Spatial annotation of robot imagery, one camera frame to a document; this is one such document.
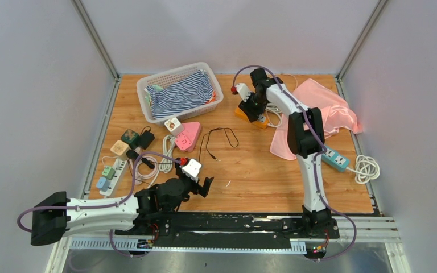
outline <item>white wall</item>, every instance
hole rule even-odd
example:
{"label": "white wall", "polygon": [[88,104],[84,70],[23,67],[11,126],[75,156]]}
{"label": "white wall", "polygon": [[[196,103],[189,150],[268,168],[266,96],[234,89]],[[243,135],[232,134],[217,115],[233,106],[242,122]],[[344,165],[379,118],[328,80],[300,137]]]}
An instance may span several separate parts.
{"label": "white wall", "polygon": [[44,271],[16,217],[77,196],[112,85],[70,1],[0,1],[0,272]]}
{"label": "white wall", "polygon": [[437,271],[437,1],[390,1],[345,87],[413,272]]}
{"label": "white wall", "polygon": [[83,0],[120,73],[204,61],[275,72],[336,73],[377,0]]}

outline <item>pink satin fabric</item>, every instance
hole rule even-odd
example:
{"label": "pink satin fabric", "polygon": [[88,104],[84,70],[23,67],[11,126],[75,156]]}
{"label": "pink satin fabric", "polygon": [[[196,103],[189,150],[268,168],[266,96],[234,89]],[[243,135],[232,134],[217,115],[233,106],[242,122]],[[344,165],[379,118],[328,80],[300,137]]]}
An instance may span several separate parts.
{"label": "pink satin fabric", "polygon": [[[339,133],[339,128],[346,128],[355,134],[362,132],[356,114],[351,111],[348,103],[315,80],[309,78],[292,94],[310,108],[318,107],[321,110],[326,138]],[[282,124],[275,130],[270,152],[280,158],[294,160],[296,156],[287,145],[287,125],[288,118],[282,115]]]}

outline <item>table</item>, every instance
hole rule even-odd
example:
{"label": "table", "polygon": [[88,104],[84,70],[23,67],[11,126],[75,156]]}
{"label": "table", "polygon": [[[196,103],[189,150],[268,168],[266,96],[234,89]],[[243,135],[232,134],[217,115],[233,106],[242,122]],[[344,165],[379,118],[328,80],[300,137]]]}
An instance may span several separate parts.
{"label": "table", "polygon": [[[102,198],[95,187],[104,168],[101,158],[113,156],[110,148],[126,129],[140,133],[145,126],[150,126],[156,138],[147,150],[162,152],[163,137],[170,133],[165,127],[146,122],[138,101],[136,83],[146,76],[126,75],[121,80],[100,160],[93,177],[90,199]],[[295,80],[292,76],[278,76],[289,90],[294,90]],[[298,162],[281,159],[269,152],[275,128],[260,129],[234,116],[240,98],[230,92],[233,75],[216,75],[216,77],[224,93],[224,100],[215,111],[182,121],[199,121],[202,124],[200,139],[193,152],[181,152],[176,148],[173,156],[197,158],[201,136],[216,127],[232,128],[240,144],[237,148],[232,148],[223,131],[213,132],[208,148],[220,161],[213,160],[204,151],[201,155],[203,165],[200,172],[201,180],[203,181],[206,176],[215,177],[209,195],[207,198],[192,196],[189,202],[182,203],[180,211],[301,212],[304,192]],[[331,75],[296,75],[296,78],[299,84],[312,78],[337,92]],[[240,75],[237,82],[252,86],[248,75]],[[350,167],[354,166],[356,152],[348,130],[341,129],[337,135],[326,139],[326,144],[349,158],[352,162]],[[112,165],[114,159],[105,158],[104,162]],[[150,171],[144,164],[141,164],[139,170],[141,173]],[[354,174],[338,172],[327,164],[322,164],[322,170],[326,197],[333,208],[348,213],[373,212],[366,186],[356,184]],[[174,173],[174,170],[170,173],[160,173],[156,183],[164,183],[167,179],[176,177]],[[147,185],[139,185],[135,190],[141,190],[145,186]],[[127,195],[130,187],[131,174],[127,172],[117,189],[116,196]]]}

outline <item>pink extension socket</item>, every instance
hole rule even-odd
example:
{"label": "pink extension socket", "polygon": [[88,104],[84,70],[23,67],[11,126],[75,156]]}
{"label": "pink extension socket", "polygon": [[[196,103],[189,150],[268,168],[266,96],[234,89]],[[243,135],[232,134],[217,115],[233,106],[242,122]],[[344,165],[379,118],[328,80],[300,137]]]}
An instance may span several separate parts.
{"label": "pink extension socket", "polygon": [[198,121],[182,123],[182,125],[184,129],[176,136],[175,144],[180,151],[191,152],[195,148],[202,125]]}

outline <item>striped cloth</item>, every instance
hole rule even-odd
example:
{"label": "striped cloth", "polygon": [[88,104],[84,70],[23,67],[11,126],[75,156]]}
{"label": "striped cloth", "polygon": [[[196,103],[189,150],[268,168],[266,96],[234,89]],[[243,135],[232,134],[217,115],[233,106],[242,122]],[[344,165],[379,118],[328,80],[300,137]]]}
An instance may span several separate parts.
{"label": "striped cloth", "polygon": [[168,117],[206,104],[213,88],[205,71],[197,71],[162,90],[147,86],[151,98],[151,114],[155,119]]}

